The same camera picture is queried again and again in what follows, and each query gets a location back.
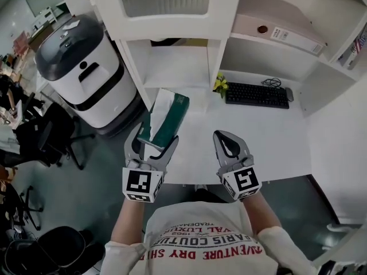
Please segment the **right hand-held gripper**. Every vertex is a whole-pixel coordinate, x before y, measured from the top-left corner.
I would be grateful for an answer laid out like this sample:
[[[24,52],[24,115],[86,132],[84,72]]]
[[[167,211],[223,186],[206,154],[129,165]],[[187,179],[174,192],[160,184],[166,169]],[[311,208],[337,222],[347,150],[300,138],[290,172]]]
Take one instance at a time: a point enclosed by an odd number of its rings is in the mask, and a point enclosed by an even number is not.
[[[214,131],[213,141],[221,166],[217,175],[233,200],[242,200],[258,193],[262,185],[256,176],[253,155],[250,155],[246,142],[233,133],[219,130]],[[233,158],[243,160],[228,165]]]

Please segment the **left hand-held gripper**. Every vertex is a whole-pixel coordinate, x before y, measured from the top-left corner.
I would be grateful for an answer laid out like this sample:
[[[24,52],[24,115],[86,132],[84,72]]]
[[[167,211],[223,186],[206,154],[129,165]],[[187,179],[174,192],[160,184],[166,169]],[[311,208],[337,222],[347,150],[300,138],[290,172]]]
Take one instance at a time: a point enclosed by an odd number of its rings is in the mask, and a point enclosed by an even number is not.
[[[126,166],[122,171],[122,191],[130,201],[153,203],[164,183],[167,165],[179,143],[175,136],[159,156],[142,158],[143,144],[138,139],[142,124],[137,124],[124,142]]]

